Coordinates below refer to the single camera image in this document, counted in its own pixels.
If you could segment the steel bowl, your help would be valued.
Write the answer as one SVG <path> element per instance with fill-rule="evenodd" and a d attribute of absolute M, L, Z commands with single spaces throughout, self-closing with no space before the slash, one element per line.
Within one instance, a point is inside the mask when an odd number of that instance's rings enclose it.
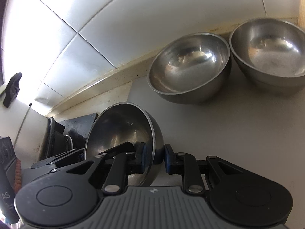
<path fill-rule="evenodd" d="M 156 120 L 132 102 L 116 103 L 97 117 L 86 140 L 85 159 L 125 142 L 134 146 L 144 142 L 148 153 L 145 172 L 130 175 L 128 184 L 151 185 L 163 163 L 163 135 Z"/>
<path fill-rule="evenodd" d="M 234 60 L 257 88 L 278 95 L 304 89 L 304 31 L 273 18 L 237 26 L 229 37 Z"/>
<path fill-rule="evenodd" d="M 157 54 L 147 82 L 166 101 L 198 104 L 220 91 L 231 68 L 230 46 L 223 37 L 195 33 L 172 41 Z"/>

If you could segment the black wall hook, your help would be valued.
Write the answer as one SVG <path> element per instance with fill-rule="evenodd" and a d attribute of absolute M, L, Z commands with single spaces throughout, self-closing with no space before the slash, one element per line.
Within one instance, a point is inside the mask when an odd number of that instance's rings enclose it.
<path fill-rule="evenodd" d="M 5 98 L 3 101 L 3 105 L 6 108 L 9 108 L 11 103 L 16 99 L 19 91 L 19 81 L 22 77 L 22 72 L 17 72 L 12 78 L 9 80 L 6 88 L 5 88 Z"/>

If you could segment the black gas stove top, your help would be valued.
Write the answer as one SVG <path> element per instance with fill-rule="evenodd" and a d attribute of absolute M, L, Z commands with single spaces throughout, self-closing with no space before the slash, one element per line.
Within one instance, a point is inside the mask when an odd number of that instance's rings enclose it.
<path fill-rule="evenodd" d="M 82 149 L 98 114 L 93 113 L 57 122 L 47 119 L 46 138 L 43 141 L 39 159 L 46 159 L 72 149 Z"/>

